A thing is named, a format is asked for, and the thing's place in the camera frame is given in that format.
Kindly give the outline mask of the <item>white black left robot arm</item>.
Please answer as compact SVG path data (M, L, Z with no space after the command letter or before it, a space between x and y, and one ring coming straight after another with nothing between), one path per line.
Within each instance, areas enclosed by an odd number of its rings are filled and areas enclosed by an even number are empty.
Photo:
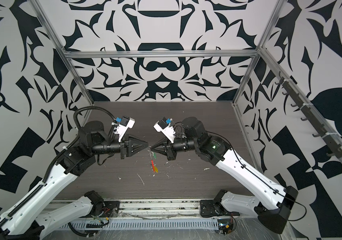
M78 115L88 110L101 111L111 117L108 133L100 121L81 126ZM148 147L148 142L125 134L133 128L133 118L116 118L104 108L88 106L76 110L73 119L78 130L76 138L52 160L43 179L0 215L0 240L41 240L77 218L87 215L98 217L102 214L104 199L96 191L89 191L75 202L49 213L44 214L43 210L90 166L94 163L101 165L101 155L112 157L120 154L124 159Z

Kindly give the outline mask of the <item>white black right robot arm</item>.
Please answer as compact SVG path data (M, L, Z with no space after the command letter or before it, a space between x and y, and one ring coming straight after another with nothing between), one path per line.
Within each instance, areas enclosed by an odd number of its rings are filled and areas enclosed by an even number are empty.
M245 161L226 138L207 131L196 117L182 121L180 134L172 126L172 119L157 121L154 129L165 138L150 148L152 152L174 161L179 152L194 151L200 159L226 172L252 193L244 196L221 190L214 199L218 207L228 213L256 217L275 234L284 232L287 223L292 221L290 215L297 204L298 190L267 178Z

